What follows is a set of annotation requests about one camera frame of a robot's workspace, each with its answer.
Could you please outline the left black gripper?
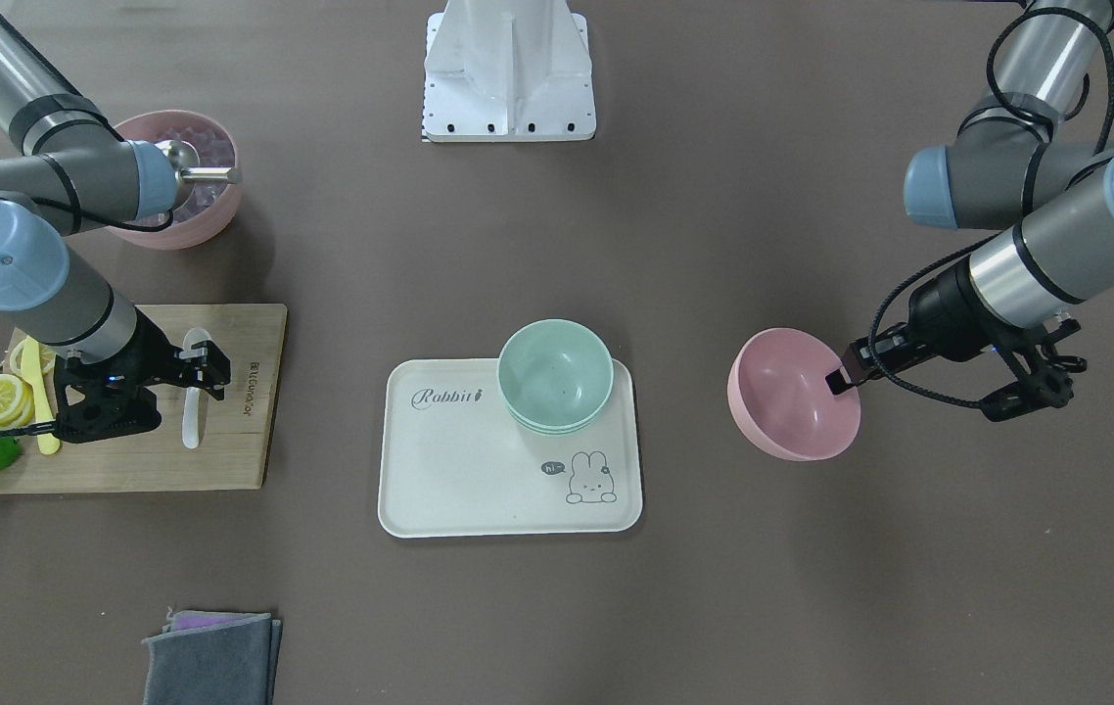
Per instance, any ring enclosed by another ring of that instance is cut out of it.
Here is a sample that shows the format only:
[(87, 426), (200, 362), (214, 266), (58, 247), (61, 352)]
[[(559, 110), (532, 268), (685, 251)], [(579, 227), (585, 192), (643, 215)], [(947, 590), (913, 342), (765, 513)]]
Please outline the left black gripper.
[[(934, 278), (924, 275), (936, 263), (897, 285), (874, 311), (864, 337), (864, 368), (839, 368), (825, 375), (833, 396), (842, 396), (864, 381), (888, 379), (917, 396), (954, 407), (969, 407), (991, 421), (1019, 418), (1044, 407), (1066, 407), (1072, 376), (1085, 373), (1085, 358), (1062, 355), (1058, 341), (1077, 333), (1078, 322), (1064, 320), (1057, 330), (1042, 324), (1017, 327), (991, 314), (973, 284), (967, 260), (946, 260)], [(901, 378), (903, 371), (930, 358), (965, 362), (991, 350), (1009, 369), (1010, 383), (978, 400), (945, 396)]]

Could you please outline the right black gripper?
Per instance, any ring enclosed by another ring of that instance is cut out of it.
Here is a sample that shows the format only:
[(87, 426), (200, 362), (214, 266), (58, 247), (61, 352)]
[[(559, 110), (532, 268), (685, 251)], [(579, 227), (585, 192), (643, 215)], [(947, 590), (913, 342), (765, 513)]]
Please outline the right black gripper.
[(92, 364), (84, 354), (56, 362), (53, 434), (63, 442), (84, 445), (150, 432), (162, 424), (150, 386), (199, 389), (222, 401), (229, 381), (229, 358), (213, 340), (187, 350), (176, 347), (163, 330), (138, 312), (131, 339), (116, 355)]

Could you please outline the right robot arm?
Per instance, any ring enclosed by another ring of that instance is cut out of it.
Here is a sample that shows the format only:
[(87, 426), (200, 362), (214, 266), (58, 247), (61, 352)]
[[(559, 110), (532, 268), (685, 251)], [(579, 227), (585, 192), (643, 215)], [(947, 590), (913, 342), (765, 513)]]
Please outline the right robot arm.
[(127, 140), (0, 13), (0, 313), (59, 359), (55, 404), (36, 379), (36, 419), (12, 435), (82, 445), (162, 424), (154, 386), (225, 396), (229, 358), (213, 341), (173, 345), (66, 245), (75, 233), (172, 219), (196, 184), (240, 182), (180, 140)]

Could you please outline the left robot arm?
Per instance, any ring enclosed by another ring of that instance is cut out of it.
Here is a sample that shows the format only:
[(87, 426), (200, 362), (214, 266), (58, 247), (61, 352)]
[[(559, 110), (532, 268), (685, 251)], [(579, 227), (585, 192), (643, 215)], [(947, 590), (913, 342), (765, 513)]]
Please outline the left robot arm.
[[(1084, 358), (1057, 344), (1076, 333), (1071, 307), (1114, 286), (1114, 1), (1027, 1), (984, 67), (986, 94), (948, 146), (916, 153), (905, 178), (913, 222), (988, 229), (990, 237), (928, 264), (902, 324), (853, 341), (821, 399), (873, 379), (917, 396), (973, 407), (991, 421), (1066, 407)], [(1012, 380), (979, 400), (902, 381), (929, 358), (964, 362), (991, 350)]]

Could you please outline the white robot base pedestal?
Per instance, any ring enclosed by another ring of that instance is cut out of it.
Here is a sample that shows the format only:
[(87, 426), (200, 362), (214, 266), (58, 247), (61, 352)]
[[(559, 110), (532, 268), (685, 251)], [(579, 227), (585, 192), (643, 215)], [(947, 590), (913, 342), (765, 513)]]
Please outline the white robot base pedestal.
[(449, 1), (427, 19), (424, 71), (424, 140), (597, 133), (588, 23), (566, 1)]

